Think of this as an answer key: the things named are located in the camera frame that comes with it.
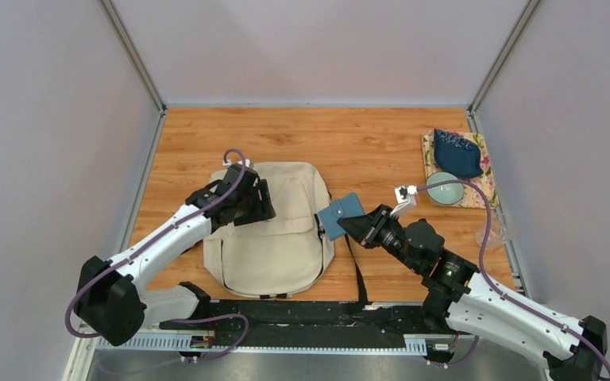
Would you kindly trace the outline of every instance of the floral cloth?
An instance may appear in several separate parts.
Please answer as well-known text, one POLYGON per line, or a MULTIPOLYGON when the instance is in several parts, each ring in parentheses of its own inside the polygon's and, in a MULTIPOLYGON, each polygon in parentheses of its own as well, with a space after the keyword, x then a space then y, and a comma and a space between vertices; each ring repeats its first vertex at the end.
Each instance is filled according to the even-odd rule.
MULTIPOLYGON (((492 206, 492 208, 497 207, 497 205, 499 205, 499 198, 497 197, 496 193, 496 184, 494 181, 494 175, 492 174, 492 164, 490 163, 488 149, 485 146, 485 139, 483 139, 483 136, 479 133, 454 134, 467 140, 471 140, 475 145, 478 146, 478 148, 481 149, 481 168, 483 169, 483 174, 476 178, 469 179, 469 181, 478 185, 479 188, 483 190, 483 193, 488 196, 488 200, 490 201, 490 206, 492 206)), ((427 174, 427 178, 429 178, 429 176, 435 172, 440 172, 441 168, 438 167, 436 160, 434 160, 434 130, 428 131, 422 135, 422 153, 424 160, 424 172, 427 174)), ((455 202, 453 205, 448 206, 485 209, 485 202, 478 192, 470 187, 464 186, 464 197, 459 202, 455 202)))

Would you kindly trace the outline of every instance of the clear glass cup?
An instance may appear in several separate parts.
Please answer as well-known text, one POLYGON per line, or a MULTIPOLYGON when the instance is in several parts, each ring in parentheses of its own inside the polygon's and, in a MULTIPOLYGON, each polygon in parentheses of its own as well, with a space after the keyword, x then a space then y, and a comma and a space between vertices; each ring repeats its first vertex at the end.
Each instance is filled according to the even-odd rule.
MULTIPOLYGON (((485 245, 485 250, 497 250, 504 246, 507 242, 515 238, 517 231, 513 220, 503 213, 492 212, 492 227, 490 228, 490 236, 485 245)), ((485 224, 483 224, 476 232, 476 242, 480 245, 483 243, 485 235, 485 224)))

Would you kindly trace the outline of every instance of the beige backpack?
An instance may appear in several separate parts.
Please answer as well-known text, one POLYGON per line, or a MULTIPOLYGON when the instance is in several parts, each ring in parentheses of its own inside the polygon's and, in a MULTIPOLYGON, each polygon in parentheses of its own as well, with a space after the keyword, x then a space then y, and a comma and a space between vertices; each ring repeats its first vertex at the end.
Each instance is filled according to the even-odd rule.
MULTIPOLYGON (((228 291, 250 298, 286 298, 305 291, 333 259, 315 214, 330 204, 326 184, 308 163, 253 166, 268 188, 276 217, 233 224, 204 239, 204 267, 228 291)), ((215 172, 210 181, 221 179, 215 172)))

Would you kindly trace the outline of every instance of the bowl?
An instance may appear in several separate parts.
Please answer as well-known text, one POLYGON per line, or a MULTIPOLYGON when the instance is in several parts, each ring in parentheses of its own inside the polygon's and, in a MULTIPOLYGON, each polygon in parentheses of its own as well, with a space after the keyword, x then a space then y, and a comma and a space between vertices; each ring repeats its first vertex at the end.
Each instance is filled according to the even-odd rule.
MULTIPOLYGON (((429 176, 427 179, 427 185, 440 183, 446 180, 456 180, 457 177, 448 172, 436 172, 429 176)), ((464 185, 463 184, 446 184, 440 187, 433 187, 427 189, 429 198, 440 205, 453 205, 464 197, 464 185)))

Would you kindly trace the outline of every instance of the wooden table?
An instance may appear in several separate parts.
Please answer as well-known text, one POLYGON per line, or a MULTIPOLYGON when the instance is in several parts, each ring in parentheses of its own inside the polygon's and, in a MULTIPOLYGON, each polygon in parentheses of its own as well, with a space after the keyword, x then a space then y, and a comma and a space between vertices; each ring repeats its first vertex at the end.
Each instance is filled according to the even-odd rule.
MULTIPOLYGON (((426 182, 422 133, 429 129, 469 131, 462 109, 183 108, 170 109, 133 231, 136 243, 166 221, 183 200, 222 169, 222 154, 239 148, 254 162, 305 161, 321 173, 333 198, 356 192, 368 212, 396 204, 394 186, 426 182)), ((425 194, 401 217, 403 225, 425 217, 446 238, 446 247, 477 263, 474 233, 483 210, 433 206, 425 194)), ((427 290, 382 248, 353 244, 369 300, 421 302, 427 290)), ((322 278, 296 300, 353 301, 357 283, 349 250, 335 242, 336 255, 322 278)), ((512 287, 503 249, 488 252, 490 274, 512 287)), ((190 281, 212 298, 239 298, 223 289, 203 266, 202 244, 167 266, 152 290, 190 281)))

